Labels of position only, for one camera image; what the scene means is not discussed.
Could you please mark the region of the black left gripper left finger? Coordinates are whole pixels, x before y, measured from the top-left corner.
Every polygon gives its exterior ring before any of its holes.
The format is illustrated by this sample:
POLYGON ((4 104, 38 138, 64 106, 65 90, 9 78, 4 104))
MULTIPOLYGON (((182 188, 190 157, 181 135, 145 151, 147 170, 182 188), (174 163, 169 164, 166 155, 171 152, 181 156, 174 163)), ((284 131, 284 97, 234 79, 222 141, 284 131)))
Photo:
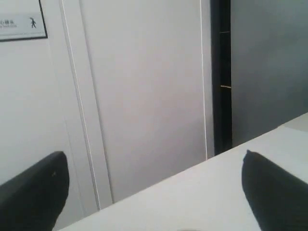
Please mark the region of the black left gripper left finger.
POLYGON ((0 186, 2 231, 51 231, 69 194, 67 157, 56 151, 0 186))

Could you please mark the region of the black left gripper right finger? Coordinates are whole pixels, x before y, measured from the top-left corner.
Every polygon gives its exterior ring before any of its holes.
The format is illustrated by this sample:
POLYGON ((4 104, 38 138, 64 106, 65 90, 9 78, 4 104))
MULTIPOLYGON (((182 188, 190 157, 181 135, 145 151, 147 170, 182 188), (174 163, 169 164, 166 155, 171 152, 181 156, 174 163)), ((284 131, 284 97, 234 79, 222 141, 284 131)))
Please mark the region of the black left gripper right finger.
POLYGON ((242 189, 263 231, 308 229, 308 185, 257 152, 248 150, 242 189))

